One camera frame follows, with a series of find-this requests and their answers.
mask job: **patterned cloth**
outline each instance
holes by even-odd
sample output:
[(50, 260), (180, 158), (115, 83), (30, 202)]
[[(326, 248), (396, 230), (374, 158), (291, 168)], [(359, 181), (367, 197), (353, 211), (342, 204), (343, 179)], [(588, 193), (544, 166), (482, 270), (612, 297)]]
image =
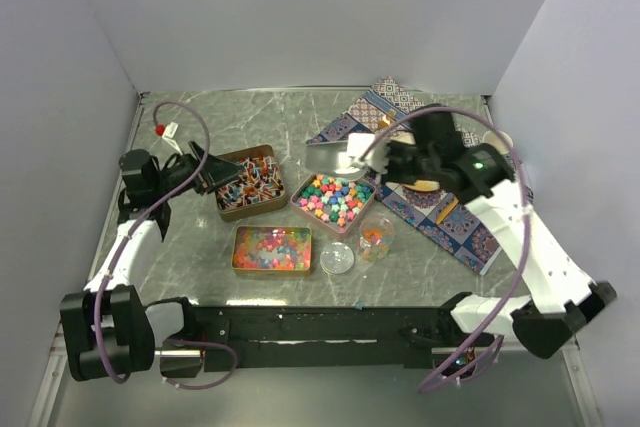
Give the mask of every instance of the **patterned cloth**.
[[(424, 103), (407, 93), (392, 78), (382, 79), (309, 143), (346, 140), (354, 132), (373, 132), (385, 115), (397, 120), (423, 106)], [(457, 128), (467, 147), (480, 143), (476, 134)], [(367, 180), (375, 183), (372, 177)], [(462, 205), (457, 205), (437, 225), (438, 214), (453, 198), (453, 194), (442, 190), (422, 193), (390, 182), (379, 186), (376, 192), (377, 200), (474, 272), (484, 275), (500, 252), (500, 245)]]

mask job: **white wall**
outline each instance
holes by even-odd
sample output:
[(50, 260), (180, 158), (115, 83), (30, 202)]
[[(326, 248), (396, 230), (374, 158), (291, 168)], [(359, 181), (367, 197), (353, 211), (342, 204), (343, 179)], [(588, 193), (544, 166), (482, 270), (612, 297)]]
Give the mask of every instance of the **white wall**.
[(85, 0), (0, 0), (0, 418), (25, 425), (89, 272), (135, 92)]
[(547, 0), (492, 101), (536, 208), (619, 294), (579, 336), (607, 425), (640, 425), (640, 0)]
[(134, 85), (492, 93), (543, 0), (89, 0)]

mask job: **container of colorful candy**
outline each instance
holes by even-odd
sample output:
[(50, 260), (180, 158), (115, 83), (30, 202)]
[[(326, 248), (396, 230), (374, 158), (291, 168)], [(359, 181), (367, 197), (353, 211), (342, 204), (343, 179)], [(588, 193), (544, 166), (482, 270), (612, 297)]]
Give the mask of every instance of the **container of colorful candy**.
[(225, 222), (278, 210), (287, 205), (280, 167), (270, 145), (219, 155), (244, 166), (240, 179), (216, 191), (218, 214)]
[(309, 275), (311, 229), (241, 225), (236, 229), (231, 266), (236, 274)]
[(384, 259), (395, 236), (396, 230), (389, 219), (382, 215), (368, 216), (360, 224), (358, 254), (368, 261)]
[(364, 180), (349, 182), (313, 174), (293, 194), (291, 203), (299, 215), (342, 242), (373, 203), (374, 191)]

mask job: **gray marble tabletop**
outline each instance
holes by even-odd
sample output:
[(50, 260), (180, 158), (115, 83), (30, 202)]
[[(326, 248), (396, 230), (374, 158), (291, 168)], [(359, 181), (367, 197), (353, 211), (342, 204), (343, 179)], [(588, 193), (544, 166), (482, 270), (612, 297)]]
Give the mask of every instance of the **gray marble tabletop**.
[[(284, 90), (227, 92), (156, 92), (146, 95), (134, 148), (144, 148), (162, 162), (173, 151), (154, 133), (152, 107), (163, 100), (181, 100), (196, 108), (211, 131), (211, 153), (222, 154), (246, 147), (273, 146), (287, 194), (291, 195), (309, 175), (303, 165), (307, 139), (347, 110), (363, 92), (358, 90)], [(486, 115), (480, 96), (415, 94), (429, 102), (463, 108)], [(178, 107), (165, 107), (162, 122), (179, 124), (176, 138), (202, 144), (199, 124)], [(482, 135), (484, 128), (470, 119), (459, 123)], [(140, 286), (143, 302), (186, 296), (199, 305), (437, 306), (462, 291), (502, 295), (510, 286), (514, 267), (504, 253), (481, 277), (428, 238), (406, 224), (379, 202), (372, 211), (394, 223), (396, 238), (389, 255), (370, 263), (356, 255), (354, 267), (332, 276), (319, 265), (322, 248), (332, 239), (313, 229), (312, 273), (305, 278), (247, 278), (231, 270), (231, 251), (237, 225), (308, 226), (292, 211), (282, 210), (226, 223), (218, 216), (213, 196), (189, 192), (170, 201), (171, 225), (167, 238)], [(99, 265), (115, 235), (116, 212), (102, 245)], [(357, 251), (358, 234), (346, 243)], [(520, 292), (526, 292), (522, 286)]]

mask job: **rectangular container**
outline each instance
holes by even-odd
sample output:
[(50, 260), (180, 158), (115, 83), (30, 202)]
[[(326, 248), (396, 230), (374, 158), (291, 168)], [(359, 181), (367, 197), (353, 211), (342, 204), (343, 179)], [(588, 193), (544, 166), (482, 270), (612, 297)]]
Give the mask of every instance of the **rectangular container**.
[[(302, 192), (315, 180), (315, 178), (316, 178), (316, 174), (311, 174), (309, 178), (295, 192), (295, 194), (291, 196), (291, 204), (293, 205), (293, 210), (298, 215), (302, 216), (305, 220), (307, 220), (307, 222), (313, 222), (315, 226), (317, 226), (319, 229), (324, 230), (329, 236), (331, 236), (335, 240), (339, 242), (343, 242), (344, 239), (346, 239), (347, 236), (353, 231), (353, 228), (360, 222), (360, 220), (362, 220), (362, 217), (364, 216), (364, 214), (373, 204), (375, 199), (375, 186), (373, 186), (372, 184), (370, 184), (369, 182), (363, 179), (355, 181), (356, 184), (358, 185), (366, 185), (367, 187), (369, 187), (374, 194), (371, 195), (371, 197), (369, 197), (369, 199), (364, 203), (364, 205), (362, 206), (362, 210), (358, 215), (356, 215), (355, 219), (353, 219), (352, 222), (347, 222), (347, 224), (344, 227), (340, 227), (338, 224), (334, 222), (327, 222), (327, 223), (323, 222), (322, 220), (318, 219), (313, 213), (300, 208), (300, 206), (298, 205), (298, 200), (300, 200), (300, 196)], [(331, 212), (331, 209), (329, 206), (325, 206), (324, 211), (325, 213), (329, 213)]]
[(231, 267), (238, 275), (307, 276), (311, 273), (311, 229), (238, 226)]
[[(273, 152), (273, 147), (270, 145), (259, 145), (257, 147), (249, 147), (248, 149), (237, 150), (235, 152), (229, 152), (227, 154), (218, 155), (221, 159), (231, 162), (240, 162), (242, 159), (248, 157), (273, 157), (276, 158)], [(280, 172), (280, 166), (276, 164), (280, 180), (282, 180), (282, 173)], [(218, 214), (220, 218), (225, 222), (233, 222), (239, 219), (245, 219), (253, 215), (260, 215), (266, 212), (272, 212), (274, 210), (282, 209), (287, 205), (287, 195), (284, 189), (284, 183), (282, 183), (282, 190), (280, 195), (274, 199), (264, 200), (252, 205), (244, 205), (241, 207), (222, 208), (219, 193), (216, 192), (216, 206), (218, 208)]]

